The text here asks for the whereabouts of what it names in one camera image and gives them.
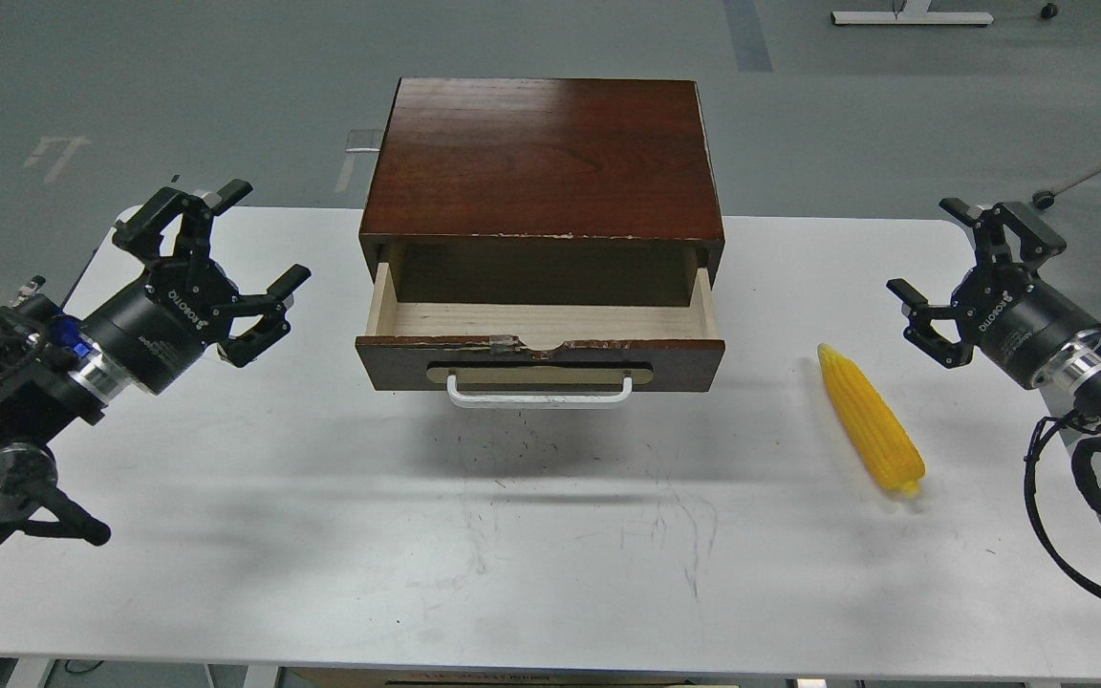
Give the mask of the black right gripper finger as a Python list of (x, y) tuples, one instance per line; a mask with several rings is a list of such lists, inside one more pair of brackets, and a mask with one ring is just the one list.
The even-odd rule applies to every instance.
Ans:
[(979, 209), (961, 199), (942, 199), (939, 208), (969, 227), (975, 266), (966, 279), (1037, 279), (1045, 261), (1067, 249), (1066, 240), (1024, 203), (996, 203)]
[[(891, 279), (887, 290), (901, 301), (901, 312), (906, 317), (903, 336), (922, 349), (944, 369), (969, 365), (975, 348), (982, 345), (983, 334), (975, 325), (975, 306), (980, 304), (973, 292), (974, 279), (962, 279), (948, 304), (930, 304), (908, 280)], [(945, 338), (937, 331), (936, 323), (953, 323), (958, 339)]]

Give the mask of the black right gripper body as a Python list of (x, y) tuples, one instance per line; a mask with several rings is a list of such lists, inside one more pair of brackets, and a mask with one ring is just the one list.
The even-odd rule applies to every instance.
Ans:
[(1089, 340), (1100, 323), (1031, 270), (977, 266), (953, 290), (962, 341), (978, 347), (1021, 387), (1043, 386), (1066, 345)]

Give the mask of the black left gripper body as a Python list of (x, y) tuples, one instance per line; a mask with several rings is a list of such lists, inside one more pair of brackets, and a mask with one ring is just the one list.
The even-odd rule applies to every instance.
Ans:
[(212, 260), (162, 258), (83, 319), (80, 332), (121, 365), (140, 387), (159, 395), (227, 334), (215, 309), (240, 296)]

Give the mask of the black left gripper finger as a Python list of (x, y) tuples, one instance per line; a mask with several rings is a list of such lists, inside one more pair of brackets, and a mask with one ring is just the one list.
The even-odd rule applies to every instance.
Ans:
[[(211, 341), (217, 345), (224, 361), (236, 369), (244, 369), (259, 354), (283, 339), (291, 331), (287, 319), (288, 301), (310, 275), (310, 269), (293, 263), (263, 293), (235, 293), (224, 304), (212, 305), (210, 321), (215, 336)], [(257, 317), (257, 323), (248, 330), (236, 335), (231, 332), (236, 319), (252, 317)]]
[[(206, 267), (211, 262), (214, 219), (244, 200), (250, 192), (252, 184), (241, 179), (232, 179), (206, 197), (171, 186), (159, 188), (130, 218), (115, 223), (111, 243), (148, 267), (167, 260)], [(170, 254), (161, 254), (162, 236), (175, 221), (179, 221), (178, 238)]]

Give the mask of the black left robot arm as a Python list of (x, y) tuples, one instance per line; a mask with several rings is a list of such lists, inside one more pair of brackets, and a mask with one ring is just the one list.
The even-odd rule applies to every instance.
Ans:
[(140, 275), (86, 317), (50, 301), (40, 277), (0, 306), (0, 546), (14, 534), (108, 543), (109, 526), (58, 487), (50, 441), (76, 419), (103, 419), (126, 387), (159, 395), (209, 347), (241, 369), (288, 334), (310, 270), (241, 293), (211, 256), (215, 219), (249, 192), (239, 179), (204, 195), (163, 187), (117, 221), (111, 243)]

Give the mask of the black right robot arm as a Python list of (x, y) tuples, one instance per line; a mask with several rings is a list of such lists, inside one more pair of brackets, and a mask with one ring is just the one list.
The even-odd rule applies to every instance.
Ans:
[[(1101, 323), (1039, 273), (1045, 261), (1065, 252), (1062, 236), (1028, 204), (975, 209), (942, 199), (940, 207), (969, 227), (974, 267), (944, 305), (930, 304), (906, 280), (890, 280), (908, 321), (905, 339), (945, 369), (967, 365), (982, 350), (1021, 387), (1061, 387), (1080, 417), (1101, 419)], [(1101, 440), (1079, 443), (1073, 476), (1084, 501), (1101, 514), (1092, 454), (1101, 454)]]

